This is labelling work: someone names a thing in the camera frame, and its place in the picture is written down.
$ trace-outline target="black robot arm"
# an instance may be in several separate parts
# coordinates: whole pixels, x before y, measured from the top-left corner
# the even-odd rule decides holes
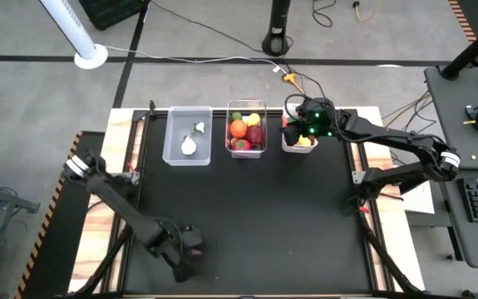
[[[195,260],[201,255],[201,237],[197,228],[179,229],[165,218],[145,216],[122,195],[120,182],[106,172],[106,161],[92,152],[80,159],[73,155],[64,171],[66,179],[79,183],[95,194],[131,227],[140,244],[153,257],[163,257],[172,268],[177,282],[197,273]]]
[[[393,169],[370,168],[353,173],[353,182],[357,184],[356,198],[361,206],[366,200],[375,199],[387,184],[400,184],[402,192],[406,192],[429,179],[436,182],[453,180],[458,173],[459,155],[434,135],[417,135],[373,125],[348,111],[336,110],[328,99],[313,99],[305,95],[290,95],[289,98],[294,96],[304,100],[296,108],[296,113],[287,111],[291,120],[282,132],[288,145],[294,145],[300,135],[336,136],[347,142],[373,142],[405,150],[419,158],[418,163]]]

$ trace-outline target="paper sheet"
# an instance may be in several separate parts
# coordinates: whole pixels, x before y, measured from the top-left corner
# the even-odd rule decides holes
[[[405,211],[435,213],[429,181],[402,195]]]

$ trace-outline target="gray floor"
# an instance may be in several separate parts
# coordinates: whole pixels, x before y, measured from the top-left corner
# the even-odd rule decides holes
[[[136,17],[100,32],[86,20],[78,1],[70,3],[95,42],[124,48],[130,45]],[[268,27],[267,0],[158,3],[253,47],[260,47]],[[292,1],[288,34],[296,44],[288,57],[446,60],[468,45],[447,0],[385,0],[382,10],[367,24],[355,20],[351,1],[339,0],[332,11],[327,11],[334,21],[331,29],[313,22],[310,4],[306,0]],[[374,4],[363,0],[362,13],[368,14]],[[150,10],[139,49],[163,56],[262,56],[157,7]],[[71,56],[73,50],[38,1],[15,0],[0,3],[0,55],[10,54]],[[122,67],[106,64],[94,71],[82,71],[72,63],[0,62],[0,186],[12,187],[26,199],[47,203],[74,134],[105,129]],[[423,69],[417,67],[296,68],[317,79],[336,105],[378,105],[384,115],[426,90]],[[316,86],[305,86],[310,95],[319,96]],[[238,98],[258,98],[281,106],[284,98],[295,92],[268,65],[137,64],[122,106],[147,107],[149,100],[161,107],[223,106]],[[436,118],[432,105],[422,114]],[[408,117],[404,115],[392,127],[403,127]],[[424,125],[424,120],[416,119],[410,128],[419,130]],[[426,132],[441,135],[438,124]],[[409,154],[397,153],[404,161],[415,160]],[[18,214],[18,221],[7,232],[7,244],[0,255],[0,294],[11,296],[16,290],[44,213],[45,206],[37,215]],[[27,231],[20,221],[27,225]],[[412,234],[428,290],[444,295],[457,295],[464,288],[478,291],[478,269],[443,260],[451,252],[446,231],[418,228]]]

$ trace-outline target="fruit basket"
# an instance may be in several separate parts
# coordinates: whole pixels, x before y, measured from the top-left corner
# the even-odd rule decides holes
[[[261,100],[228,102],[225,148],[237,159],[259,159],[267,147],[266,104]]]
[[[288,112],[291,114],[291,116],[298,117],[298,113],[296,112],[296,107],[298,106],[299,104],[291,104],[291,103],[287,104]],[[293,121],[291,116],[289,116],[287,114],[287,111],[283,108],[283,115],[281,116],[283,121],[283,128],[287,126],[288,122]],[[306,144],[297,143],[293,146],[290,146],[290,145],[287,145],[283,134],[281,134],[281,148],[288,153],[308,154],[312,150],[314,150],[316,145],[318,145],[318,141],[316,140],[316,138],[313,138],[313,137],[305,141],[307,141],[305,142]]]

